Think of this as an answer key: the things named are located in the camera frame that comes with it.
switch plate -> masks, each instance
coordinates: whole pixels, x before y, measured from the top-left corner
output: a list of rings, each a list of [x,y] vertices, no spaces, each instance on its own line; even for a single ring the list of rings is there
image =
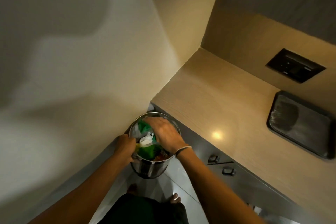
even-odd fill
[[[285,48],[275,55],[266,66],[299,83],[303,83],[325,70],[324,66]]]

black handle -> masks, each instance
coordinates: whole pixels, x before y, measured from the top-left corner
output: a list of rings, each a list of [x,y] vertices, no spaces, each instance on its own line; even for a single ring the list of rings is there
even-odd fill
[[[213,164],[217,164],[219,161],[219,157],[216,155],[211,155],[208,159],[208,163],[213,163]]]
[[[235,176],[237,171],[232,167],[223,167],[222,175]]]

foot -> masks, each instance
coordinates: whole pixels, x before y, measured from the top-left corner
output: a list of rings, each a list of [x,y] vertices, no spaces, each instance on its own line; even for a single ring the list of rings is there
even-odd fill
[[[173,196],[170,197],[169,202],[171,204],[181,203],[181,198],[178,196],[177,193],[175,193]]]
[[[136,196],[138,194],[138,185],[136,183],[131,184],[128,187],[128,190],[127,190],[126,194],[132,194],[132,195]]]

baking tray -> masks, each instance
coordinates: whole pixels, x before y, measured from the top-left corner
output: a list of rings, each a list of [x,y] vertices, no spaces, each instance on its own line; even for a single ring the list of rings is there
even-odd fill
[[[275,94],[266,124],[272,132],[322,158],[335,157],[334,115],[293,94]]]

beige countertop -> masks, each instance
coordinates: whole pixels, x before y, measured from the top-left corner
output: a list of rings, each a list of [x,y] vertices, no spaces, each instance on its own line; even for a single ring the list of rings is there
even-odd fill
[[[336,222],[336,162],[266,127],[277,91],[199,49],[152,102],[297,204]]]

